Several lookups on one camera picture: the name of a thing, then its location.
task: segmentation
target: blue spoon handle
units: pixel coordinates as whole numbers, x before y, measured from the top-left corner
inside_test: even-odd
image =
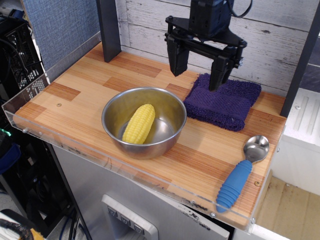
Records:
[[[238,199],[249,174],[252,170],[252,163],[249,160],[239,162],[228,178],[222,184],[218,193],[216,203],[229,209]],[[216,206],[218,213],[223,213],[226,209]]]

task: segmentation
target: white wood plank wall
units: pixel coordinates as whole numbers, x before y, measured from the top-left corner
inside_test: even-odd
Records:
[[[117,0],[121,48],[125,52],[169,63],[166,17],[189,18],[190,0]],[[250,0],[235,0],[244,12]],[[252,81],[262,90],[286,96],[319,0],[253,0],[245,18],[232,17],[229,28],[247,41],[243,65],[230,79]],[[188,69],[211,72],[212,60],[190,52]]]

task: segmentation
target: wooden tabletop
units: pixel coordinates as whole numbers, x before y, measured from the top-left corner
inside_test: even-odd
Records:
[[[101,122],[105,105],[119,92],[150,86],[166,89],[184,100],[197,77],[198,73],[192,71],[174,77],[168,64],[126,52],[106,63],[100,43],[22,107],[16,113],[22,118],[15,121],[50,143],[206,214],[216,213],[212,202],[229,173],[244,159],[246,141],[263,135],[270,143],[267,157],[253,165],[231,211],[217,214],[218,219],[243,229],[253,216],[285,125],[286,118],[280,116],[283,97],[262,92],[249,111],[244,129],[238,132],[188,118],[177,144],[165,155],[147,160],[120,152]]]

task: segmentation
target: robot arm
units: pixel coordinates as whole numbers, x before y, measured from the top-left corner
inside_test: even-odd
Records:
[[[191,0],[189,19],[166,18],[165,41],[170,69],[175,76],[187,70],[190,51],[213,59],[210,91],[218,89],[228,80],[232,69],[242,65],[241,55],[247,42],[229,29],[233,3],[234,0]],[[226,47],[219,49],[205,44],[206,41],[222,43]]]

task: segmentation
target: black post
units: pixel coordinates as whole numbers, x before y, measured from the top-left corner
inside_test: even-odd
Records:
[[[121,52],[115,0],[96,0],[104,61],[110,62]]]
[[[297,95],[297,91],[300,87],[301,80],[306,71],[310,56],[315,47],[315,44],[320,32],[319,23],[320,23],[320,3],[318,4],[318,7],[316,9],[309,34],[306,37],[306,41],[305,41],[298,65],[296,66],[289,90],[286,94],[285,101],[282,106],[280,115],[283,117],[288,117],[292,104],[294,103],[295,97]]]

